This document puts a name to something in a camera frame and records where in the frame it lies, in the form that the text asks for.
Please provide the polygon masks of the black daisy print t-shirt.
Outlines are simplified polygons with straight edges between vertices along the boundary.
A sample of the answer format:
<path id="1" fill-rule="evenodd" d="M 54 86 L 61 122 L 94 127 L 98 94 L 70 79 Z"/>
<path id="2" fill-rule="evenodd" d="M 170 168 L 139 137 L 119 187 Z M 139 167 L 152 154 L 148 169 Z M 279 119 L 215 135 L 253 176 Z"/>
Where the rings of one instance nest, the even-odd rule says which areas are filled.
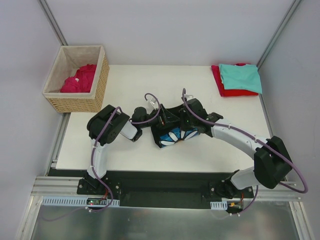
<path id="1" fill-rule="evenodd" d="M 183 105 L 181 104 L 176 107 L 167 108 L 167 110 L 179 117 L 179 109 L 182 107 Z M 189 140 L 193 137 L 200 135 L 200 132 L 198 130 L 181 130 L 180 121 L 176 123 L 167 124 L 165 125 L 164 129 L 158 129 L 153 127 L 151 127 L 150 129 L 152 132 L 153 140 L 160 149 L 174 145 L 181 141 Z"/>

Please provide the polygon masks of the teal t-shirt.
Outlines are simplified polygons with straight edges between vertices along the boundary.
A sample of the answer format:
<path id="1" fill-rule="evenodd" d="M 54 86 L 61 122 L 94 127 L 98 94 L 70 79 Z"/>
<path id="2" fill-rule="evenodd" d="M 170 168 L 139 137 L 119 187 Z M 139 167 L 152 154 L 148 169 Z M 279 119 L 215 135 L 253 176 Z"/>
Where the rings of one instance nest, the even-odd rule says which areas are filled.
<path id="1" fill-rule="evenodd" d="M 262 94 L 261 78 L 258 68 L 253 64 L 219 64 L 219 72 L 225 90 L 246 90 Z"/>

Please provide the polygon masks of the wicker basket with liner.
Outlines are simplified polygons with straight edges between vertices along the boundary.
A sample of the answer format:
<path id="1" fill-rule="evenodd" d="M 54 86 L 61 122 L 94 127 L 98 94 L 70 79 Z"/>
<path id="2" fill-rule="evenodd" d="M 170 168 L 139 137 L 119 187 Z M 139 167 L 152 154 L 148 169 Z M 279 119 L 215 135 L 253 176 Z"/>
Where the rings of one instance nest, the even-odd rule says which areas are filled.
<path id="1" fill-rule="evenodd" d="M 42 93 L 58 113 L 97 113 L 109 70 L 102 45 L 61 46 Z"/>

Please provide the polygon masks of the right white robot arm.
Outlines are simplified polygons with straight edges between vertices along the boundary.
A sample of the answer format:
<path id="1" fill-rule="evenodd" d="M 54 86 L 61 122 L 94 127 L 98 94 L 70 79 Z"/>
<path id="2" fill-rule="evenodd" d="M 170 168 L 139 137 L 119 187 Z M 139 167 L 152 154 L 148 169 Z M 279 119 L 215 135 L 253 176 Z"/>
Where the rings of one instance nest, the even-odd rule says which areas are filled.
<path id="1" fill-rule="evenodd" d="M 208 114 L 196 98 L 182 98 L 179 109 L 183 129 L 196 129 L 200 134 L 224 141 L 253 160 L 253 166 L 235 170 L 215 187 L 218 196 L 232 199 L 252 186 L 274 189 L 293 169 L 290 155 L 281 138 L 265 138 L 233 126 L 223 116 Z"/>

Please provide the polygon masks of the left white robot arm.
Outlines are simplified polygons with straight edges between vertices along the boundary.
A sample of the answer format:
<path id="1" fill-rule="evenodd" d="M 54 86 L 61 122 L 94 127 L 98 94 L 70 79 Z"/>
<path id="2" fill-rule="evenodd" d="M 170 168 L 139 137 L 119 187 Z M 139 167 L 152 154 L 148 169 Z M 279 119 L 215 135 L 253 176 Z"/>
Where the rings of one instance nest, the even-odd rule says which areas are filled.
<path id="1" fill-rule="evenodd" d="M 119 134 L 136 142 L 142 136 L 142 129 L 150 128 L 155 144 L 164 148 L 181 139 L 180 120 L 178 111 L 170 112 L 162 104 L 151 113 L 147 113 L 144 107 L 137 107 L 132 117 L 119 107 L 107 105 L 89 120 L 86 127 L 92 150 L 80 193 L 109 193 L 106 188 L 107 148 Z"/>

